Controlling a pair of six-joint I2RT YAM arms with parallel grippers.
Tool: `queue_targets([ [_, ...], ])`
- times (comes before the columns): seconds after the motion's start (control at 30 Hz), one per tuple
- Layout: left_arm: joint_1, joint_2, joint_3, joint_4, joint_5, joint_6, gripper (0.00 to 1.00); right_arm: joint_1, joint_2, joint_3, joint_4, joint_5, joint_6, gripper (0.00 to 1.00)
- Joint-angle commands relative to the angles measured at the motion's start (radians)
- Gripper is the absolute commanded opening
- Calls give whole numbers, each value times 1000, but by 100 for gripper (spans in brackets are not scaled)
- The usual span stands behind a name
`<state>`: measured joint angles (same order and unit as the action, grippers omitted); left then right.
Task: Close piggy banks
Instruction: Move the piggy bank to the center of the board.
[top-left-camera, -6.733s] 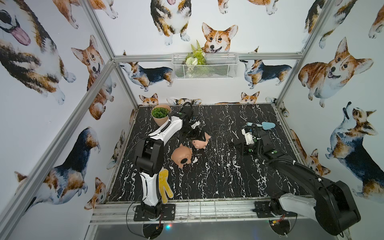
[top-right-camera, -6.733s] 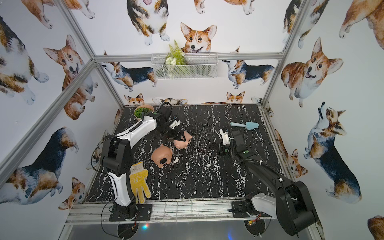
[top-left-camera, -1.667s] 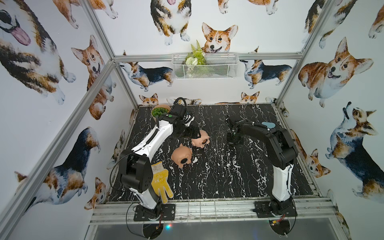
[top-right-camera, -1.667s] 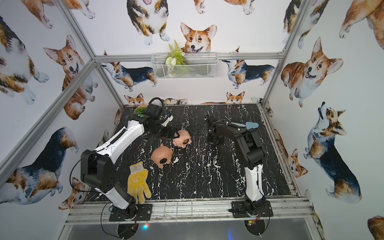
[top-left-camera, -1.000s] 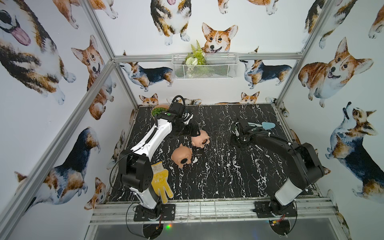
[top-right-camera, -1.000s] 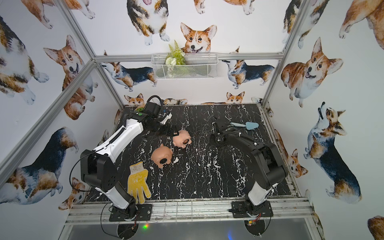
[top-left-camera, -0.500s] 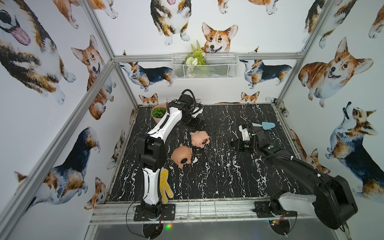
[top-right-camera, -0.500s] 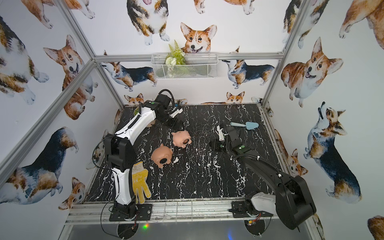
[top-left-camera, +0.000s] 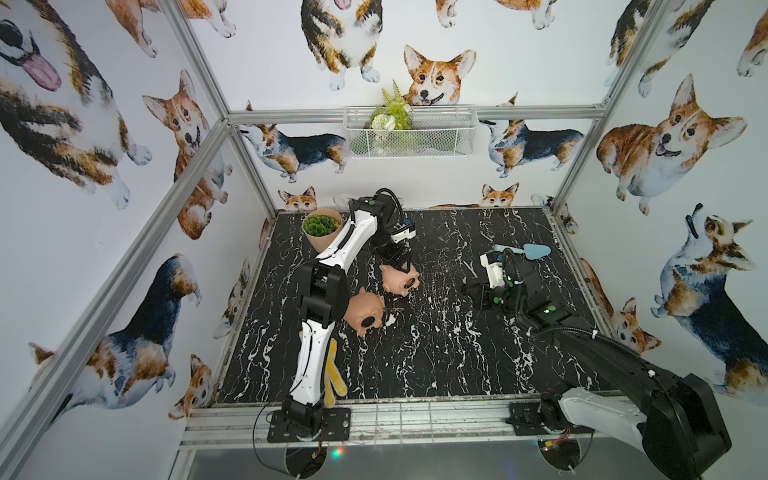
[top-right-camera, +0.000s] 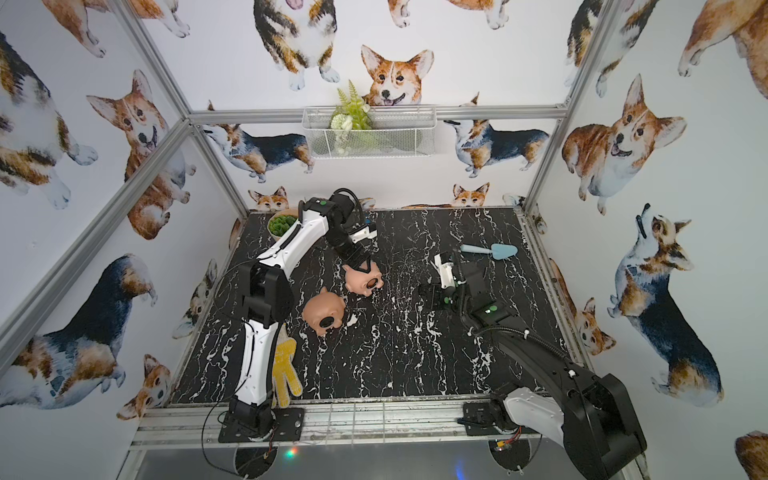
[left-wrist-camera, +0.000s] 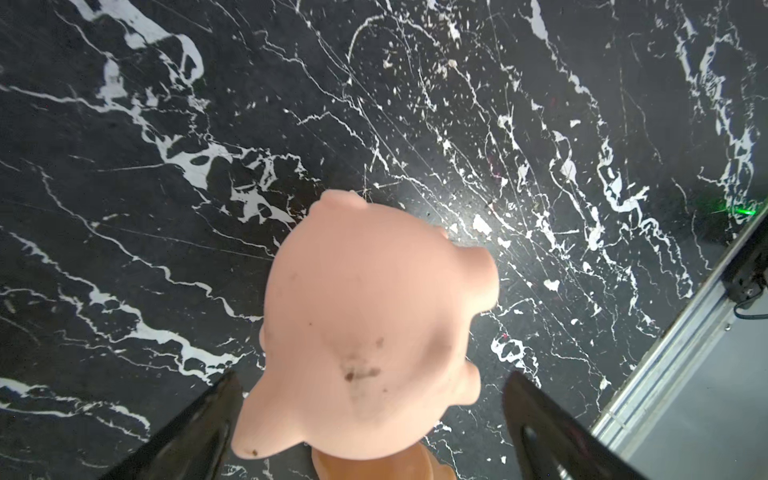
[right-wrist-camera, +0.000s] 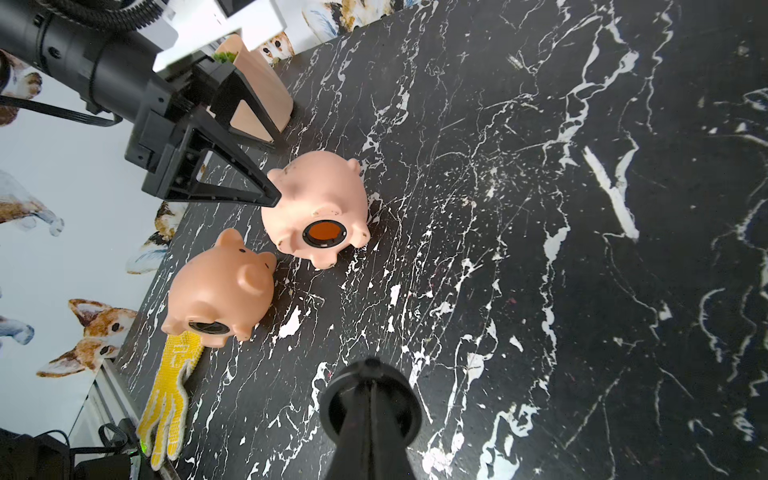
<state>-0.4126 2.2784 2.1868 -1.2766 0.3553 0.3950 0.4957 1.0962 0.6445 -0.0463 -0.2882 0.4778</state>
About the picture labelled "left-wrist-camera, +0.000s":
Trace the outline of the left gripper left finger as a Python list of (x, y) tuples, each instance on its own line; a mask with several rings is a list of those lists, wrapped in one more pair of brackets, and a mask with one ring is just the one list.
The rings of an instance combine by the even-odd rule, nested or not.
[(214, 479), (229, 451), (243, 404), (235, 372), (213, 386), (103, 477), (105, 479)]

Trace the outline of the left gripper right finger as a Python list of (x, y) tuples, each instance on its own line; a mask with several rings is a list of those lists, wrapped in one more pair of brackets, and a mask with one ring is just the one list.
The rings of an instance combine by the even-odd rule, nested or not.
[(502, 408), (525, 479), (643, 477), (518, 371), (506, 380)]

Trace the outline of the pink piggy bank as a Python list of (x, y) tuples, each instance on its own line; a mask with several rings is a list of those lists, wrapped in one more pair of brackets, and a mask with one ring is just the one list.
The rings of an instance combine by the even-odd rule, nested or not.
[(454, 469), (441, 464), (422, 443), (374, 460), (348, 460), (312, 449), (319, 479), (330, 480), (456, 480)]
[(478, 400), (470, 325), (499, 289), (487, 249), (354, 192), (325, 191), (272, 263), (265, 369), (243, 403), (234, 453), (264, 459), (306, 443), (370, 460), (417, 443), (449, 407)]

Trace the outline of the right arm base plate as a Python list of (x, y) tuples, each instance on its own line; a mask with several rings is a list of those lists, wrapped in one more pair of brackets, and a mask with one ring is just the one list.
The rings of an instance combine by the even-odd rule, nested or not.
[(757, 224), (726, 267), (721, 280), (727, 298), (734, 303), (733, 313), (738, 319), (767, 319), (766, 313), (746, 313), (767, 292), (767, 219)]

